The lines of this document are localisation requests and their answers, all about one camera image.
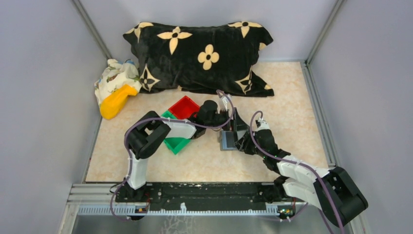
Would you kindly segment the red plastic bin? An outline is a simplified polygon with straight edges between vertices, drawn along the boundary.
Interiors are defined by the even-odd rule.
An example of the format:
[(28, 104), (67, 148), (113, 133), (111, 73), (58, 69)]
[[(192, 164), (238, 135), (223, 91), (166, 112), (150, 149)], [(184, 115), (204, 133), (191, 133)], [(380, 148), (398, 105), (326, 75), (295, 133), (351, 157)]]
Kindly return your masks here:
[(168, 111), (177, 119), (188, 119), (193, 113), (197, 113), (200, 106), (188, 96), (183, 96)]

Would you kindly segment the green plastic bin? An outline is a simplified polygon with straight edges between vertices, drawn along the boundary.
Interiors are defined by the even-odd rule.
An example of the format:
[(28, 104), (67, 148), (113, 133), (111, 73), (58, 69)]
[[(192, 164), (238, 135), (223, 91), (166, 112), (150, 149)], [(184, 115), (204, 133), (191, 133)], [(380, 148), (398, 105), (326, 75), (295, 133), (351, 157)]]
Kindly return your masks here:
[(175, 137), (166, 138), (163, 142), (165, 143), (166, 147), (172, 151), (174, 155), (177, 155), (190, 143), (190, 139)]

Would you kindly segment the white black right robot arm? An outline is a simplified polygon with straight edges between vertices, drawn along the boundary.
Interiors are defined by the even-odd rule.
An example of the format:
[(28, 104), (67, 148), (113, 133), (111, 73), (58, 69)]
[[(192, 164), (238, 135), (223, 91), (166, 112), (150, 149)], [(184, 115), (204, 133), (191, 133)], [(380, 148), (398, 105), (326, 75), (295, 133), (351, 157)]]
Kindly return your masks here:
[(346, 225), (369, 206), (345, 169), (325, 169), (299, 162), (278, 147), (269, 129), (247, 131), (235, 146), (245, 154), (261, 156), (265, 166), (279, 174), (274, 181), (278, 200), (298, 198), (317, 207), (337, 227)]

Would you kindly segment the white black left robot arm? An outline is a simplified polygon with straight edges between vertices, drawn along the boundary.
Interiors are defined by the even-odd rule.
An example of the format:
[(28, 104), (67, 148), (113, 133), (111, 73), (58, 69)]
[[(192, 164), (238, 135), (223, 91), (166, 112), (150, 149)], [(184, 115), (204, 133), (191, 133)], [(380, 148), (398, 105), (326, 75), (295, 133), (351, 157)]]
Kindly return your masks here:
[(176, 104), (183, 111), (182, 116), (173, 109), (170, 109), (170, 116), (149, 111), (126, 131), (124, 145), (129, 154), (129, 169), (125, 180), (129, 186), (129, 198), (135, 202), (145, 198), (148, 158), (166, 139), (197, 139), (204, 135), (206, 129), (230, 132), (239, 139), (248, 130), (249, 126), (241, 119), (236, 107), (225, 104), (223, 100), (220, 104), (221, 107), (212, 100), (206, 100), (195, 108)]

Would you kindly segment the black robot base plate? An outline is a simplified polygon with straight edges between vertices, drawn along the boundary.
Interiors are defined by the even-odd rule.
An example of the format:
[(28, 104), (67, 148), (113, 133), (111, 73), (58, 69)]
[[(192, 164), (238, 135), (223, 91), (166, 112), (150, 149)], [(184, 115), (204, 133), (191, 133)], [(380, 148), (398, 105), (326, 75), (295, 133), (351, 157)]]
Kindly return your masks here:
[(263, 215), (292, 219), (302, 211), (297, 198), (277, 199), (273, 182), (147, 182), (133, 190), (114, 185), (117, 203), (142, 203), (132, 219), (144, 215)]

